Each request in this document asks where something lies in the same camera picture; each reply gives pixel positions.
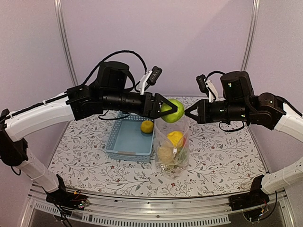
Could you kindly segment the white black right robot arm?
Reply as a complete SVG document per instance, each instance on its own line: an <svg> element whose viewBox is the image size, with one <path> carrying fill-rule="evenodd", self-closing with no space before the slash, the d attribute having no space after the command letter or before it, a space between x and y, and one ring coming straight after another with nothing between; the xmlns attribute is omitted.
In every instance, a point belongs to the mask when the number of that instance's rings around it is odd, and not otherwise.
<svg viewBox="0 0 303 227"><path fill-rule="evenodd" d="M242 122L283 132L298 141L303 140L303 114L285 98L272 93L254 95L249 75L245 71L220 72L223 101L217 99L209 76L196 77L199 89L207 94L185 110L185 115L198 124Z"/></svg>

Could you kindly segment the blue plastic basket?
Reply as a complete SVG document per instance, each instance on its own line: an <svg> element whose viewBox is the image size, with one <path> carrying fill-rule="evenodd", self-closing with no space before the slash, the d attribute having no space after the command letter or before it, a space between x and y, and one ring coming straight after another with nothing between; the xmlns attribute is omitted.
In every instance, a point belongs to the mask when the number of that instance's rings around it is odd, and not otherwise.
<svg viewBox="0 0 303 227"><path fill-rule="evenodd" d="M154 129L151 133L142 132L141 124L144 121L154 122L153 119L137 114L118 112L105 146L105 151L111 159L134 162L150 161Z"/></svg>

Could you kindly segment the yellow lemon toy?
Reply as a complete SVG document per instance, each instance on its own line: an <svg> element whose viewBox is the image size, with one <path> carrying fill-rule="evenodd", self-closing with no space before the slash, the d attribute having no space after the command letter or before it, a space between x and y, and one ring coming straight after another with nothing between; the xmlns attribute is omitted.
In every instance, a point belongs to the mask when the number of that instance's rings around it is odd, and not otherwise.
<svg viewBox="0 0 303 227"><path fill-rule="evenodd" d="M141 132L145 134L153 133L154 123L152 121L143 121L141 124Z"/></svg>
<svg viewBox="0 0 303 227"><path fill-rule="evenodd" d="M167 135L167 138L171 141L174 147L180 148L184 145L184 136L180 131L173 131Z"/></svg>

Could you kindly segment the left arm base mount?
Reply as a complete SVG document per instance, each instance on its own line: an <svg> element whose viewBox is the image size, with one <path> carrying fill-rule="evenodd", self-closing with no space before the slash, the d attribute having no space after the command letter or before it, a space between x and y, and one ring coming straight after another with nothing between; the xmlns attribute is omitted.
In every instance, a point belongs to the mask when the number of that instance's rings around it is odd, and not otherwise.
<svg viewBox="0 0 303 227"><path fill-rule="evenodd" d="M80 190L74 192L63 191L61 189L55 192L45 192L47 197L46 201L61 206L70 210L84 210L90 205L88 197L81 193Z"/></svg>

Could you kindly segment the pale yellow round toy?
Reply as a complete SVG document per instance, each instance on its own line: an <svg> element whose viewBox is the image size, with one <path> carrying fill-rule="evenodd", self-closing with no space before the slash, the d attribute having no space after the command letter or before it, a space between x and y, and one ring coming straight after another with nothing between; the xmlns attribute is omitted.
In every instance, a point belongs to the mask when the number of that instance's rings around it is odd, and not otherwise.
<svg viewBox="0 0 303 227"><path fill-rule="evenodd" d="M157 151L158 160L163 164L174 164L174 148L168 146L160 146Z"/></svg>

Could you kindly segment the clear zip top bag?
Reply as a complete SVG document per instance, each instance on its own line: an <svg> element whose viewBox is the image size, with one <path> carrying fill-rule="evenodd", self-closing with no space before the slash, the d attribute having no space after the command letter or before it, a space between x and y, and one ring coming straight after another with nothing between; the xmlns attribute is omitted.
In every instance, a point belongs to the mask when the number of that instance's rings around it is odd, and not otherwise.
<svg viewBox="0 0 303 227"><path fill-rule="evenodd" d="M166 178L180 177L189 164L189 127L190 119L186 116L175 123L161 118L155 121L155 164Z"/></svg>

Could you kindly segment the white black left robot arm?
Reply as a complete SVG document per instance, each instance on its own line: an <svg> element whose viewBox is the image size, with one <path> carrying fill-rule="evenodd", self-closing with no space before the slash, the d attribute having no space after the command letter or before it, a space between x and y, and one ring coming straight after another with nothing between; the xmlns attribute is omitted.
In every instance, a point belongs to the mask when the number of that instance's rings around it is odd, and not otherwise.
<svg viewBox="0 0 303 227"><path fill-rule="evenodd" d="M136 83L125 87L127 79L134 81L125 63L110 61L109 57L105 57L92 72L97 74L93 82L85 79L82 84L56 97L15 112L4 109L0 115L2 162L27 174L60 205L70 202L70 194L62 178L50 172L29 150L27 135L58 123L102 114L105 110L157 119L178 109L162 95L146 92L146 88L153 86L160 76L162 70L159 67L145 70L140 90L137 90Z"/></svg>

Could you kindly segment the white radish toy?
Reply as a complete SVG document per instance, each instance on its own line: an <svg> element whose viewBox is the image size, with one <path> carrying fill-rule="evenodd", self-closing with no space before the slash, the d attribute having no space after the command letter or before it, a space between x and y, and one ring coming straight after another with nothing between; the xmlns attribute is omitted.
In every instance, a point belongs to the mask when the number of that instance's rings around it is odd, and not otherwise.
<svg viewBox="0 0 303 227"><path fill-rule="evenodd" d="M177 153L175 155L174 161L178 166L185 166L188 163L188 148L177 148Z"/></svg>

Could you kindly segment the yellow lemon toy top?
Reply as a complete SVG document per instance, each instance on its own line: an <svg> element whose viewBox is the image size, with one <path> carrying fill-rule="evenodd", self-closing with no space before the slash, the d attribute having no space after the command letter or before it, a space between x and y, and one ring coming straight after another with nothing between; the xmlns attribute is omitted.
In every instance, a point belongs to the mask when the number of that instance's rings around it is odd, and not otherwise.
<svg viewBox="0 0 303 227"><path fill-rule="evenodd" d="M143 121L141 124L141 132L145 134L153 133L154 123L152 121Z"/></svg>

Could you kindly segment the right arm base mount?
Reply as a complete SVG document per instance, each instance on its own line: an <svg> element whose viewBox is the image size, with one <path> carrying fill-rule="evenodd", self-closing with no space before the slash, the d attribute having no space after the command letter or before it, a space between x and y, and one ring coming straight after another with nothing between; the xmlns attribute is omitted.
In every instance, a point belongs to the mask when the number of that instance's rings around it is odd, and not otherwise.
<svg viewBox="0 0 303 227"><path fill-rule="evenodd" d="M245 219L249 222L260 221L268 211L269 196L259 193L242 193L229 197L229 206L232 211L242 210Z"/></svg>

